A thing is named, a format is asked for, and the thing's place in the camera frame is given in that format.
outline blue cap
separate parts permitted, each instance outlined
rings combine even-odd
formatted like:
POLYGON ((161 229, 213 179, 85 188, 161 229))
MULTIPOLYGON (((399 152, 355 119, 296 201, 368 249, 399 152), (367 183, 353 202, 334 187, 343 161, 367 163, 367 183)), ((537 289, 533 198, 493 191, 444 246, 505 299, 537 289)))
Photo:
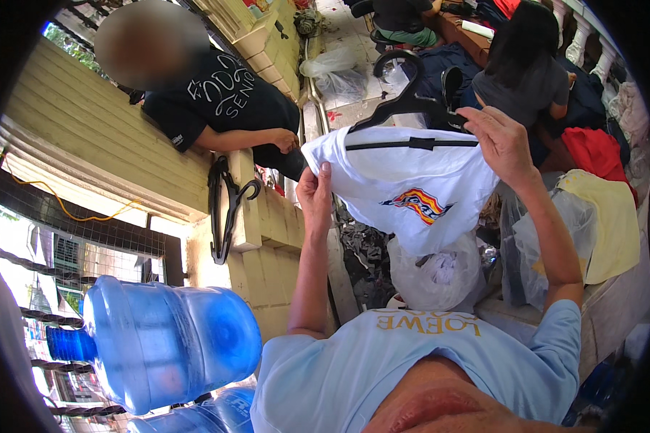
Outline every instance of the blue cap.
POLYGON ((94 362, 96 358, 96 343, 89 337, 85 328, 68 331, 47 326, 45 339, 53 359, 94 362))

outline water jug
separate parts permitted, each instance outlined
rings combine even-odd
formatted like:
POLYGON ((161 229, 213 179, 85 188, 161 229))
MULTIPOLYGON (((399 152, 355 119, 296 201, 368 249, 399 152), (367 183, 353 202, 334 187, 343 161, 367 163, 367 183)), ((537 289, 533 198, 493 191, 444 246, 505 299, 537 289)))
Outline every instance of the water jug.
POLYGON ((250 405, 255 391, 237 386, 222 391, 214 400, 179 407, 164 415, 132 419, 128 433, 253 433, 250 405))
POLYGON ((170 288, 100 276, 84 297, 84 327, 47 328, 51 357, 82 360, 112 401, 134 415, 250 376, 262 340, 250 307, 224 288, 170 288))

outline tiled floor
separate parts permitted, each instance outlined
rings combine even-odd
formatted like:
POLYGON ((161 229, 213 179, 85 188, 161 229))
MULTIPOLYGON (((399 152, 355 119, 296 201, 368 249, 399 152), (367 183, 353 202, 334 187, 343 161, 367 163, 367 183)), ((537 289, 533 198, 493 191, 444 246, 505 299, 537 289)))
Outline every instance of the tiled floor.
MULTIPOLYGON (((339 47, 349 47, 354 50, 357 58, 356 69, 366 76, 365 100, 380 98, 383 91, 381 82, 373 76, 373 63, 379 53, 369 38, 364 18, 354 19, 349 7, 340 0, 318 0, 318 10, 323 16, 323 39, 326 51, 339 47)), ((349 104, 342 100, 325 100, 328 110, 349 104)))
MULTIPOLYGON (((338 98, 324 99, 330 129, 335 130, 354 125, 359 120, 371 116, 378 104, 383 100, 394 98, 397 92, 404 89, 407 80, 404 78, 403 82, 391 86, 373 76, 373 63, 380 53, 376 51, 376 45, 369 37, 364 17, 357 19, 352 17, 349 7, 340 0, 317 0, 317 7, 323 17, 322 38, 325 50, 331 51, 339 47, 351 48, 357 58, 355 69, 366 77, 366 93, 362 101, 351 103, 338 98)), ((418 127, 418 123, 413 118, 406 117, 390 118, 383 125, 418 127)))

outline white t-shirt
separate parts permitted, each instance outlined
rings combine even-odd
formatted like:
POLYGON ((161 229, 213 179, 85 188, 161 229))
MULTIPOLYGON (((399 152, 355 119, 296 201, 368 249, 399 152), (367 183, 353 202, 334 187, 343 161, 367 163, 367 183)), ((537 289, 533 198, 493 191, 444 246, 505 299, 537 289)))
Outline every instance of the white t-shirt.
POLYGON ((313 173, 329 161, 332 191, 356 221, 395 233, 412 255, 437 253, 472 230, 494 192, 498 177, 486 165, 479 145, 409 147, 347 151, 345 146, 410 137, 437 141, 477 141, 474 135, 407 127, 349 127, 302 147, 313 173))
POLYGON ((359 433, 427 355, 456 363, 475 386, 529 420, 560 423, 578 390, 580 310, 555 302, 527 345, 459 312, 368 310, 327 340, 273 338, 250 409, 256 433, 359 433))

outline black hair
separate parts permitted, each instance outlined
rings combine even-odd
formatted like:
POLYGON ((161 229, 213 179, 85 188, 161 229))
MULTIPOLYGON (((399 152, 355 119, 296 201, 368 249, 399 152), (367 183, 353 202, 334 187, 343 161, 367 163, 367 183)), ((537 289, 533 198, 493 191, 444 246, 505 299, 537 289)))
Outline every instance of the black hair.
POLYGON ((528 68, 543 56, 556 56, 559 24, 554 14, 536 1, 521 1, 509 22, 494 35, 485 74, 514 89, 528 68))

